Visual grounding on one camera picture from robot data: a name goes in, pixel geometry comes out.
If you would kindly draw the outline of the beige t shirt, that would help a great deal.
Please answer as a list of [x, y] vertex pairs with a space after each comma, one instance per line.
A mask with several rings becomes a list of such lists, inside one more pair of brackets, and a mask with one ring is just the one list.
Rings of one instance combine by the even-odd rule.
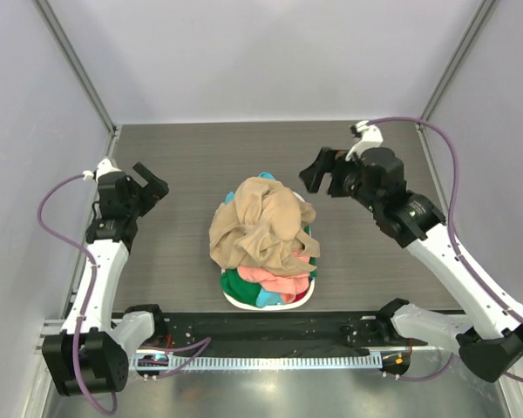
[[209, 228], [210, 258], [223, 269], [263, 267], [274, 275], [310, 273], [320, 244], [305, 228], [314, 207], [283, 183], [250, 177], [228, 203], [219, 205]]

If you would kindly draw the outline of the white laundry basket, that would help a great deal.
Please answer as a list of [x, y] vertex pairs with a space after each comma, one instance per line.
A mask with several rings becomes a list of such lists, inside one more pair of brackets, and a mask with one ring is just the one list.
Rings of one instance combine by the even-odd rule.
[[277, 312], [298, 308], [306, 303], [316, 287], [316, 272], [306, 277], [307, 286], [290, 297], [289, 293], [268, 291], [260, 283], [244, 280], [237, 269], [221, 270], [221, 289], [225, 299], [242, 310]]

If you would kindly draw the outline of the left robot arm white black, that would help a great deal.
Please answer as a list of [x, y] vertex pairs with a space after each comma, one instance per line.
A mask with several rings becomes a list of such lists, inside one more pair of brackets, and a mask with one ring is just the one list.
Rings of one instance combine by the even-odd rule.
[[71, 310], [56, 334], [44, 337], [41, 353], [62, 396], [118, 393], [127, 383], [130, 359], [144, 343], [160, 347], [168, 334], [156, 304], [125, 310], [118, 325], [112, 309], [119, 278], [138, 232], [138, 221], [168, 193], [166, 181], [138, 162], [142, 179], [120, 170], [104, 158], [95, 170], [80, 174], [97, 187], [93, 219], [84, 243], [63, 237], [85, 256], [85, 266]]

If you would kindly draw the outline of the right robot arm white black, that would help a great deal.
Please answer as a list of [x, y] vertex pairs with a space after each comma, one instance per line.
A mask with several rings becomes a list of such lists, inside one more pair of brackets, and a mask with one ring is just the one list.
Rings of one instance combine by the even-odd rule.
[[350, 197], [367, 209], [382, 233], [426, 266], [465, 313], [456, 319], [395, 299], [376, 314], [377, 338], [393, 345], [412, 339], [456, 354], [477, 377], [495, 382], [523, 356], [523, 307], [496, 301], [473, 277], [472, 259], [449, 237], [444, 214], [424, 195], [408, 189], [404, 163], [389, 148], [370, 148], [351, 157], [323, 147], [300, 171], [309, 193], [323, 176], [328, 195]]

